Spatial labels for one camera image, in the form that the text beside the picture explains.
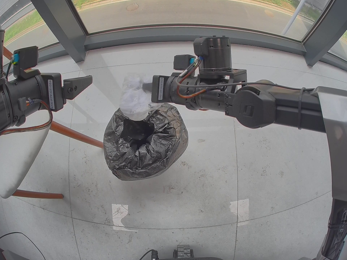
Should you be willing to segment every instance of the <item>black plastic bag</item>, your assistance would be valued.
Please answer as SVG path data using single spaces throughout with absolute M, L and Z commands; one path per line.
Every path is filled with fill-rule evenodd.
M 119 179 L 139 180 L 166 171 L 188 146 L 188 131 L 177 108 L 164 103 L 143 121 L 118 109 L 104 134 L 107 166 Z

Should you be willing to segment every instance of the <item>trash bin opening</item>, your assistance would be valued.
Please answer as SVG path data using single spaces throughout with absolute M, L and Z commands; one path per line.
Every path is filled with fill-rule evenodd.
M 135 153 L 142 145 L 149 144 L 154 133 L 154 126 L 143 120 L 124 119 L 120 137 L 126 141 Z

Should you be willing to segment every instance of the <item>white chair seat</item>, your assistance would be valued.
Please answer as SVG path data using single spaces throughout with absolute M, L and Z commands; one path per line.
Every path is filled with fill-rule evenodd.
M 48 112 L 40 110 L 30 115 L 21 127 L 40 125 L 48 119 Z M 0 136 L 0 196 L 2 198 L 10 197 L 20 186 L 39 153 L 49 128 Z

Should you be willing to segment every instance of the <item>manhole cover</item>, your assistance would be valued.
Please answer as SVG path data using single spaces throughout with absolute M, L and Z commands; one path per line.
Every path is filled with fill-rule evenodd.
M 127 6 L 128 11 L 135 11 L 138 8 L 138 4 L 131 4 Z
M 274 17 L 274 14 L 273 14 L 272 11 L 265 10 L 265 13 L 266 13 L 268 16 Z

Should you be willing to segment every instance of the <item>gray metal window frame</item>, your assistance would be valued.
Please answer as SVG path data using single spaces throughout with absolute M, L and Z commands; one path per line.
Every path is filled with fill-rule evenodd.
M 328 53 L 347 30 L 347 0 L 331 0 L 303 41 L 266 32 L 208 25 L 153 25 L 121 28 L 90 34 L 71 0 L 31 0 L 47 26 L 58 39 L 40 49 L 39 61 L 69 54 L 75 62 L 84 61 L 86 51 L 135 43 L 193 41 L 199 36 L 225 35 L 233 44 L 258 46 L 302 55 L 309 66 L 318 61 L 347 71 L 347 61 Z

